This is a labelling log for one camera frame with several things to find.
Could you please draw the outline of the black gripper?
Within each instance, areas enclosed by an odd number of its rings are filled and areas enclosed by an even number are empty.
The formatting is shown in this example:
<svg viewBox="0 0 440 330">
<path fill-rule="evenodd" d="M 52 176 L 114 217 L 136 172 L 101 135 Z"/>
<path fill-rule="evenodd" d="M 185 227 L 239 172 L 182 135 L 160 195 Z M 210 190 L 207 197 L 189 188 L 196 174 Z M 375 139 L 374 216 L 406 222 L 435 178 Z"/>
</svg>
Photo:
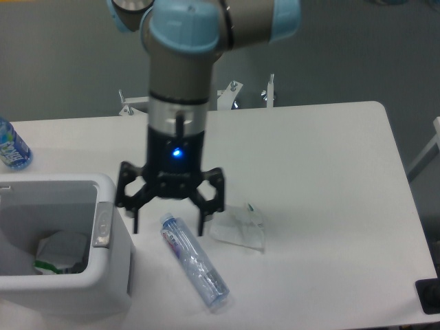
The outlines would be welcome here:
<svg viewBox="0 0 440 330">
<path fill-rule="evenodd" d="M 225 177 L 221 168 L 201 171 L 204 132 L 177 137 L 167 135 L 152 127 L 147 131 L 146 164 L 137 167 L 130 162 L 120 163 L 114 204 L 124 208 L 133 219 L 133 233 L 138 233 L 139 211 L 154 197 L 165 199 L 189 198 L 199 209 L 197 234 L 204 233 L 204 223 L 216 212 L 225 209 Z M 132 195 L 127 186 L 137 178 L 144 185 Z M 198 191 L 207 181 L 214 188 L 214 197 L 205 199 Z"/>
</svg>

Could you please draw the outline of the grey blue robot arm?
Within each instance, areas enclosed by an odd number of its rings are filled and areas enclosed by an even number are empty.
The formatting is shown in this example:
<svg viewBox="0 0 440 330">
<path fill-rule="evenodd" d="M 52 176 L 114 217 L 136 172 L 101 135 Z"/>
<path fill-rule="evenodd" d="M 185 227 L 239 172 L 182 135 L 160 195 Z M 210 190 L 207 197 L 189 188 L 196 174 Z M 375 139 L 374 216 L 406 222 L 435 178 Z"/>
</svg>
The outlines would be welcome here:
<svg viewBox="0 0 440 330">
<path fill-rule="evenodd" d="M 149 56 L 146 163 L 122 162 L 115 204 L 133 219 L 152 199 L 189 199 L 199 228 L 225 208 L 221 168 L 202 170 L 213 67 L 226 52 L 273 43 L 299 28 L 299 1 L 109 1 L 117 28 Z"/>
</svg>

